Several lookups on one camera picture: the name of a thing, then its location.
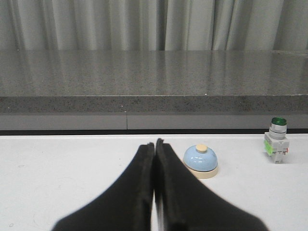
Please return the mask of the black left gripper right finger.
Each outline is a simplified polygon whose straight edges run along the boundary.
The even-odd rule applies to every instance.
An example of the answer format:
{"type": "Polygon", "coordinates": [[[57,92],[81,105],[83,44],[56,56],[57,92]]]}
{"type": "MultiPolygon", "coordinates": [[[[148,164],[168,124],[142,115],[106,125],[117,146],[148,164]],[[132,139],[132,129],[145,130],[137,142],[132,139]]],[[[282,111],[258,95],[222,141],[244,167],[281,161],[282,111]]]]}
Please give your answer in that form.
{"type": "Polygon", "coordinates": [[[267,230],[259,218],[230,204],[202,184],[162,139],[156,143],[154,167],[159,230],[267,230]]]}

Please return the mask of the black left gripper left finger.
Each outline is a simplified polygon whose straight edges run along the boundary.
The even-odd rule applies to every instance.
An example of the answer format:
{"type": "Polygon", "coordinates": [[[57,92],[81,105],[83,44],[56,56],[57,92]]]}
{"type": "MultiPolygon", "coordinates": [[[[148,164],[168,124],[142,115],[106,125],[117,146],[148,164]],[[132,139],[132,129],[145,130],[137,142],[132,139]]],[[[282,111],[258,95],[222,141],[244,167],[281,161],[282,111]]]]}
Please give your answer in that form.
{"type": "Polygon", "coordinates": [[[99,197],[58,221],[55,231],[149,231],[154,144],[140,145],[120,177],[99,197]]]}

